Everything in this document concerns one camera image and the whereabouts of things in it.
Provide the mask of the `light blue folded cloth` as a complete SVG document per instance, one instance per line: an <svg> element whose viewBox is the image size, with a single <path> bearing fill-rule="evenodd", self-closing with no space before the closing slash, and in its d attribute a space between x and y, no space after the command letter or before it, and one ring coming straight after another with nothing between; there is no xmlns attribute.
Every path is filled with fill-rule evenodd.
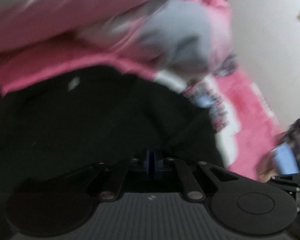
<svg viewBox="0 0 300 240"><path fill-rule="evenodd" d="M279 174L289 175L300 172L294 153L286 142L274 148L272 153L273 161Z"/></svg>

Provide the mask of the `pink floral bed blanket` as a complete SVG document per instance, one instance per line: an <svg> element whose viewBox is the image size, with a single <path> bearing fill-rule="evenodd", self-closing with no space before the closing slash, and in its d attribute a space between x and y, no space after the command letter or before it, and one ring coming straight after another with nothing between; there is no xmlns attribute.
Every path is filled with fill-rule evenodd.
<svg viewBox="0 0 300 240"><path fill-rule="evenodd" d="M18 90L52 76L103 64L122 73L133 73L181 93L188 79L170 70L105 53L69 35L0 54L0 92ZM221 98L226 125L217 134L217 146L231 171L265 182L275 176L271 150L281 133L274 113L258 86L243 71L225 77L201 78Z"/></svg>

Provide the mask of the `pink white blue duvet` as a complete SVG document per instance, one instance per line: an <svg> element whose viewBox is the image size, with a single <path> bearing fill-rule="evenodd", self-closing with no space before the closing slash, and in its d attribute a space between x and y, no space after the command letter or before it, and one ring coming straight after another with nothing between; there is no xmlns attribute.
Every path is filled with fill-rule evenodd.
<svg viewBox="0 0 300 240"><path fill-rule="evenodd" d="M0 53L63 33L164 67L233 70L226 0L0 0Z"/></svg>

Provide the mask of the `black garment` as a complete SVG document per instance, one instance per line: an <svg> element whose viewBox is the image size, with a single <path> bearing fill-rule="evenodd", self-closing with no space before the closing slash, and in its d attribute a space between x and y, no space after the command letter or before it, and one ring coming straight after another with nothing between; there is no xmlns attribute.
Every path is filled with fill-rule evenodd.
<svg viewBox="0 0 300 240"><path fill-rule="evenodd" d="M136 75L96 66L0 93L0 193L146 150L223 166L209 111Z"/></svg>

